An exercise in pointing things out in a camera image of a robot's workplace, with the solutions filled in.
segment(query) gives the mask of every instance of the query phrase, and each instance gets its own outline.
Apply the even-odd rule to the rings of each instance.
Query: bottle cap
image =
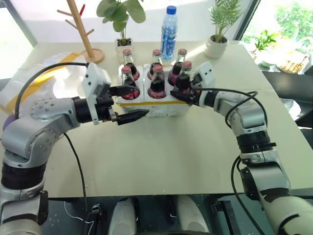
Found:
[[[153,55],[161,55],[161,50],[159,50],[159,49],[154,49],[154,50],[153,50]]]
[[[130,55],[131,53],[132,53],[132,51],[129,50],[129,49],[123,50],[123,54],[124,54],[124,55]]]
[[[187,54],[187,50],[185,48],[181,48],[181,49],[179,49],[178,53],[180,55],[186,55]]]
[[[131,72],[132,71],[132,69],[131,69],[131,67],[129,67],[129,66],[124,66],[123,68],[122,68],[122,72]]]
[[[168,6],[166,8],[166,13],[169,14],[169,15],[176,14],[176,7],[175,6]]]
[[[154,71],[154,72],[161,72],[161,71],[163,71],[162,65],[155,65],[155,66],[153,67],[153,71]]]
[[[190,68],[192,67],[192,63],[189,60],[185,60],[184,63],[182,63],[184,68]]]

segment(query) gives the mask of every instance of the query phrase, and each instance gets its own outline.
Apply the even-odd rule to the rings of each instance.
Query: window frame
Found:
[[[11,16],[20,27],[21,31],[25,35],[25,37],[29,40],[30,44],[35,47],[38,43],[34,35],[31,33],[25,22],[22,20],[20,15],[18,14],[17,10],[13,6],[10,0],[0,0],[0,8],[7,8],[10,12]]]
[[[260,2],[261,2],[261,0],[252,0],[250,7],[246,13],[246,16],[242,20],[241,25],[235,34],[234,40],[239,41],[242,39],[242,37],[244,36],[244,33],[245,33],[246,29],[248,28],[250,21],[252,20],[252,17],[254,15],[256,9],[258,8]]]

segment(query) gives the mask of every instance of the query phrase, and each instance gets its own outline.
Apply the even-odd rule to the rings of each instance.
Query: white plastic bag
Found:
[[[79,53],[63,52],[28,70],[19,69],[0,91],[0,109],[7,115],[13,115],[17,95],[29,78],[41,69],[60,62],[86,63]],[[85,73],[86,67],[84,66],[56,67],[43,73],[25,91],[20,106],[20,115],[23,115],[23,109],[34,100],[83,96],[81,81]]]

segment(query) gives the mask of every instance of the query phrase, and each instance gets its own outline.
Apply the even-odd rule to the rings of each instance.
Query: red bottle cap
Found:
[[[184,63],[182,63],[182,65],[183,65],[185,68],[192,67],[192,63],[191,63],[191,61],[189,61],[189,60],[185,60]]]
[[[161,50],[159,50],[159,49],[154,49],[154,50],[153,50],[153,55],[161,55]]]
[[[153,67],[153,71],[155,71],[155,72],[161,72],[161,71],[163,71],[162,65],[155,65],[155,66]]]
[[[179,53],[180,55],[186,55],[186,54],[187,54],[187,50],[184,49],[184,48],[181,48],[181,49],[179,49],[178,53]]]
[[[122,68],[122,72],[131,72],[132,71],[132,69],[131,69],[131,67],[129,67],[129,66],[124,66],[123,68]]]
[[[132,51],[130,49],[123,50],[124,55],[130,55],[131,53],[132,53]]]

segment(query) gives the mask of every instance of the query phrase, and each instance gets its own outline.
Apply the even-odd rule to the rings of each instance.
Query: wooden stand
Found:
[[[61,11],[61,10],[57,10],[57,11],[61,14],[64,14],[67,16],[72,16],[74,18],[76,25],[71,23],[69,20],[65,20],[65,21],[78,30],[78,32],[82,38],[82,41],[84,43],[84,46],[86,48],[86,50],[84,52],[82,52],[82,55],[85,57],[85,59],[88,62],[94,62],[96,64],[100,63],[104,59],[104,53],[99,49],[92,49],[90,42],[89,42],[89,39],[88,39],[88,35],[91,34],[92,32],[94,32],[94,29],[92,29],[86,33],[83,22],[82,22],[81,14],[83,13],[85,6],[83,6],[81,12],[79,13],[74,0],[67,0],[67,3],[68,3],[68,6],[69,6],[71,13]]]

